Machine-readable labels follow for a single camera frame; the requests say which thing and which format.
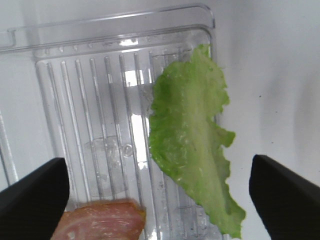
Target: circular indentation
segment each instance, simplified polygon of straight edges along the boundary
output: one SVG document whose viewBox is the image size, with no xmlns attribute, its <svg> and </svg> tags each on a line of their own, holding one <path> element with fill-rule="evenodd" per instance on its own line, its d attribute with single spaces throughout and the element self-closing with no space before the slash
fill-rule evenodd
<svg viewBox="0 0 320 240">
<path fill-rule="evenodd" d="M 129 157 L 133 154 L 133 149 L 130 144 L 126 144 L 122 147 L 122 153 L 125 157 Z"/>
</svg>

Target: white surface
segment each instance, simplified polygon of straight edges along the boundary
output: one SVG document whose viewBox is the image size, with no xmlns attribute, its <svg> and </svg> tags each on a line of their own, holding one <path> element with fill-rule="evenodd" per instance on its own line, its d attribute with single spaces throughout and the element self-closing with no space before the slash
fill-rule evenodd
<svg viewBox="0 0 320 240">
<path fill-rule="evenodd" d="M 192 1 L 2 0 L 0 30 L 186 2 Z M 214 12 L 218 63 L 229 86 L 231 103 L 221 122 L 237 133 L 225 155 L 231 194 L 247 211 L 242 236 L 269 240 L 248 192 L 254 154 L 267 154 L 320 185 L 320 2 L 199 2 Z"/>
</svg>

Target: ham slice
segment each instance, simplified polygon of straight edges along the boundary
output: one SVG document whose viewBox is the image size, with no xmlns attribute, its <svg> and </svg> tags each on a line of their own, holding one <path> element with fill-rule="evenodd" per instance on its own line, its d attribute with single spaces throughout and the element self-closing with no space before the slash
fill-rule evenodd
<svg viewBox="0 0 320 240">
<path fill-rule="evenodd" d="M 145 223 L 134 202 L 93 204 L 66 211 L 51 240 L 137 240 Z"/>
</svg>

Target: lettuce leaf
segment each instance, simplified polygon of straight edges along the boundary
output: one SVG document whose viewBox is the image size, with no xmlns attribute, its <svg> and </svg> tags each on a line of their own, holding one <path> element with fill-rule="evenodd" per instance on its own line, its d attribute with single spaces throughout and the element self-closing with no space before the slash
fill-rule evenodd
<svg viewBox="0 0 320 240">
<path fill-rule="evenodd" d="M 241 238 L 246 212 L 229 193 L 230 162 L 222 147 L 232 144 L 235 133 L 214 122 L 229 103 L 226 87 L 208 45 L 195 48 L 190 61 L 171 63 L 153 87 L 149 144 L 161 170 L 203 206 L 211 223 Z"/>
</svg>

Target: clear plastic tray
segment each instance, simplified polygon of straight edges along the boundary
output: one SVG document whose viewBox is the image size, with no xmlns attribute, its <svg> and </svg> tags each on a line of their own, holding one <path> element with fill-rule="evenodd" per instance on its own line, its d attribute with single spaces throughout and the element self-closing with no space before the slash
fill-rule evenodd
<svg viewBox="0 0 320 240">
<path fill-rule="evenodd" d="M 63 156 L 67 210 L 133 198 L 142 240 L 226 239 L 148 146 L 153 83 L 199 44 L 214 53 L 213 30 L 197 4 L 0 32 L 0 187 Z"/>
</svg>

